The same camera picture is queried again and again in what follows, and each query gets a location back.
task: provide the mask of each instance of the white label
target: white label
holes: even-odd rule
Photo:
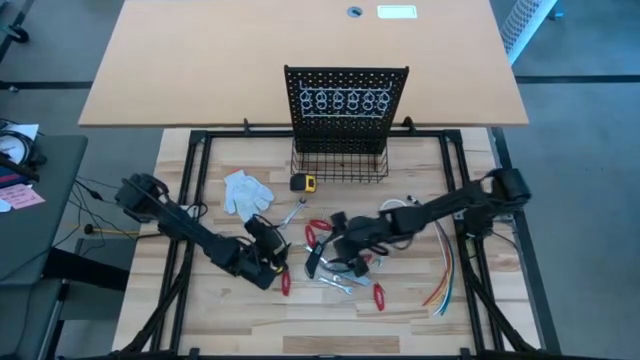
[[[378,5],[380,19],[416,19],[418,11],[414,5]]]

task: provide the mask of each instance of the pegboard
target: pegboard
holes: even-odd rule
[[[409,68],[284,68],[299,153],[381,154]]]

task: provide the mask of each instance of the red handle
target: red handle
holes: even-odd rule
[[[373,285],[373,300],[376,302],[378,311],[384,310],[384,289],[378,283]]]
[[[291,276],[289,271],[282,273],[282,295],[289,296],[289,290],[291,289]]]
[[[313,233],[311,226],[307,225],[304,227],[304,236],[307,237],[307,245],[313,249],[316,246],[317,240],[316,234]]]
[[[333,226],[324,220],[311,220],[309,221],[309,225],[324,231],[331,231],[331,229],[333,229]]]

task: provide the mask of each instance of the tape measure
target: tape measure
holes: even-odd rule
[[[289,180],[289,190],[293,192],[316,192],[316,177],[307,174],[295,174]]]

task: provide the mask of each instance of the wooden table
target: wooden table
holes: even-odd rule
[[[488,0],[130,0],[80,125],[288,125],[285,65],[409,66],[396,123],[528,123]]]
[[[481,177],[495,166],[486,130],[463,129],[462,134],[471,177]],[[155,176],[168,184],[174,198],[188,136],[188,129],[165,130],[158,155]],[[204,199],[210,210],[202,223],[212,231],[246,235],[239,217],[229,216],[222,209],[223,178],[237,168],[255,176],[275,193],[275,201],[264,215],[274,223],[284,218],[297,200],[297,195],[288,191],[290,151],[290,139],[215,139]],[[432,316],[434,307],[421,307],[444,271],[433,226],[418,234],[411,248],[394,251],[380,268],[372,268],[371,277],[386,290],[384,312],[376,309],[370,287],[357,288],[348,296],[309,280],[304,273],[307,254],[302,249],[303,227],[310,218],[321,217],[325,210],[328,214],[344,210],[350,217],[375,215],[389,198],[403,198],[410,193],[428,201],[446,192],[436,140],[391,138],[389,156],[389,177],[379,184],[320,184],[317,193],[308,198],[309,207],[283,232],[287,241],[294,244],[289,260],[293,281],[289,297],[280,293],[278,281],[262,291],[227,275],[198,249],[180,352],[199,347],[202,354],[459,354],[461,347],[473,348],[459,267],[447,313]],[[453,237],[450,219],[442,224]],[[497,225],[496,231],[512,238],[510,228],[504,225]],[[155,229],[145,226],[143,232]],[[114,349],[126,345],[155,308],[167,248],[167,239],[139,241]],[[486,241],[486,251],[497,304],[525,340],[539,346],[515,249],[504,240],[491,237]],[[481,305],[479,308],[489,344],[486,314]],[[172,311],[167,319],[164,348],[168,346]]]

